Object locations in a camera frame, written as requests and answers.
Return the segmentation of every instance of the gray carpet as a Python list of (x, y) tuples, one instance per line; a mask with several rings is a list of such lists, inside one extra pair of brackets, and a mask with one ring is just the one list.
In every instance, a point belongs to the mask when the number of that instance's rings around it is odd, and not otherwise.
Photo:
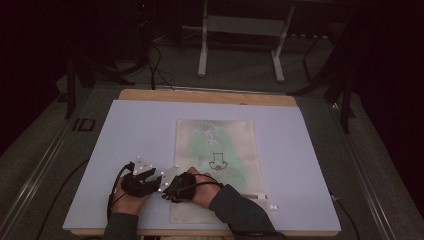
[[(198, 78), (197, 64), (200, 50), (196, 39), (190, 41), (182, 46), (157, 45), (161, 51), (158, 69), (172, 74), (171, 76), (163, 72), (162, 76), (175, 89), (206, 88), (284, 94), (307, 84), (300, 60), (311, 43), (309, 40), (295, 37), (287, 40), (281, 57), (286, 76), (286, 82), (282, 84), (275, 81), (269, 49), (252, 51), (251, 48), (235, 46), (237, 50), (230, 50), (214, 43), (209, 48), (207, 76)], [(308, 59), (313, 72), (322, 66), (330, 50), (331, 45), (325, 40), (317, 46), (317, 50)], [(152, 50), (153, 61), (158, 59), (157, 54)], [(145, 69), (137, 75), (128, 76), (128, 80), (137, 82), (135, 88), (148, 88), (150, 72)], [(156, 81), (163, 82), (158, 74)], [(78, 88), (80, 109), (77, 109), (73, 119), (69, 121), (63, 119), (65, 104), (52, 103), (1, 156), (0, 216), (1, 220), (4, 220), (20, 188), (38, 162), (43, 159), (43, 154), (49, 151), (50, 143), (56, 134), (61, 129), (66, 129), (63, 138), (57, 144), (57, 151), (52, 156), (51, 165), (42, 184), (29, 202), (26, 211), (22, 212), (22, 217), (17, 219), (13, 231), (10, 231), (10, 239), (35, 239), (61, 184), (79, 164), (90, 157), (109, 106), (124, 88), (125, 86), (119, 86), (107, 79), (99, 79), (93, 90)], [(304, 115), (328, 187), (350, 213), (359, 229), (361, 239), (423, 239), (423, 220), (402, 185), (378, 134), (364, 113), (360, 99), (357, 96), (353, 98), (352, 109), (357, 117), (350, 119), (352, 134), (347, 136), (341, 131), (335, 117), (337, 112), (333, 111), (322, 98), (325, 89), (326, 87), (322, 87), (296, 100)], [(76, 118), (96, 120), (94, 130), (73, 131), (72, 126)], [(62, 230), (62, 224), (84, 168), (85, 165), (77, 170), (60, 192), (41, 239), (82, 239)], [(365, 180), (358, 175), (361, 169), (367, 174)], [(367, 183), (373, 187), (371, 200), (367, 192), (369, 190), (364, 189), (364, 184)], [(375, 212), (371, 206), (371, 203), (375, 203), (372, 201), (373, 196), (377, 197), (386, 214), (390, 226), (388, 229), (391, 230), (388, 234), (384, 234), (384, 229), (379, 228), (376, 223)], [(346, 213), (337, 203), (335, 208), (342, 232), (328, 239), (357, 239)]]

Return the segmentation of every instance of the gray sleeve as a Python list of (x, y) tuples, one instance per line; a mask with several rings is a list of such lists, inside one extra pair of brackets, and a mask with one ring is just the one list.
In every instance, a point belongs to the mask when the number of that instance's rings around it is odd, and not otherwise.
[(107, 223), (103, 240), (137, 239), (138, 217), (126, 213), (112, 213)]
[[(253, 201), (241, 196), (232, 186), (226, 185), (209, 205), (209, 209), (224, 223), (230, 224), (233, 230), (245, 232), (275, 232), (268, 214)], [(285, 239), (284, 236), (246, 237), (235, 239)]]

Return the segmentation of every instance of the hand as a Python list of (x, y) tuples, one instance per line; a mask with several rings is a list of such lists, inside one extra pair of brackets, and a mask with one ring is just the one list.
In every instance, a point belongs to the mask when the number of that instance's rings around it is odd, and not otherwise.
[(116, 185), (116, 192), (113, 196), (113, 202), (116, 202), (112, 205), (112, 213), (127, 213), (138, 217), (151, 194), (142, 198), (128, 195), (121, 189), (122, 180), (124, 180), (123, 177), (119, 178), (118, 184)]
[[(189, 168), (187, 170), (187, 173), (194, 174), (194, 175), (200, 174), (199, 171), (197, 171), (197, 169), (194, 167)], [(205, 173), (204, 175), (209, 177), (211, 176), (209, 173)], [(211, 178), (206, 176), (195, 175), (196, 183), (213, 181)], [(212, 199), (220, 190), (221, 188), (215, 184), (205, 184), (205, 185), (197, 186), (196, 193), (193, 197), (192, 202), (203, 208), (209, 208), (209, 204), (211, 203)]]

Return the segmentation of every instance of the table leg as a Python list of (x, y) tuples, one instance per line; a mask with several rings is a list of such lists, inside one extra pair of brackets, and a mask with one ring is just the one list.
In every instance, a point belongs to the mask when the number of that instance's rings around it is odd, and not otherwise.
[(277, 78), (277, 82), (284, 81), (283, 70), (281, 68), (281, 62), (280, 62), (280, 53), (281, 53), (281, 49), (283, 48), (284, 40), (286, 40), (286, 37), (287, 37), (287, 32), (289, 30), (290, 21), (293, 16), (294, 9), (295, 9), (294, 6), (290, 8), (289, 13), (287, 14), (286, 21), (283, 24), (283, 27), (281, 29), (278, 46), (276, 49), (271, 51), (272, 62), (274, 63), (274, 71), (275, 71), (275, 76)]
[(197, 75), (199, 77), (206, 76), (206, 63), (208, 60), (208, 0), (203, 1), (203, 27), (202, 27), (202, 50), (200, 51), (199, 70)]

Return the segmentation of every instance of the dark background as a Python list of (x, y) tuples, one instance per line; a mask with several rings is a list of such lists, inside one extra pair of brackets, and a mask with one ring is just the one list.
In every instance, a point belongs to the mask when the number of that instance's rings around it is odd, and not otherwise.
[[(66, 73), (70, 41), (80, 44), (83, 52), (104, 64), (113, 64), (117, 57), (134, 57), (128, 55), (129, 43), (122, 27), (133, 29), (134, 12), (130, 2), (0, 2), (0, 154), (58, 97), (55, 82)], [(236, 15), (279, 18), (280, 13), (275, 12), (273, 4), (277, 3), (270, 1), (258, 8), (244, 1), (230, 10)], [(355, 92), (360, 95), (422, 215), (423, 6), (420, 1), (386, 1), (383, 8), (368, 15), (368, 20), (362, 22), (363, 27), (374, 27), (367, 37), (354, 83)], [(202, 3), (198, 0), (158, 0), (155, 18), (157, 25), (178, 41), (181, 25), (201, 25), (201, 9)], [(228, 4), (219, 0), (215, 5), (211, 1), (210, 10), (230, 11)], [(317, 12), (315, 5), (297, 8), (290, 32), (315, 33)], [(108, 36), (107, 32), (114, 31), (114, 37)]]

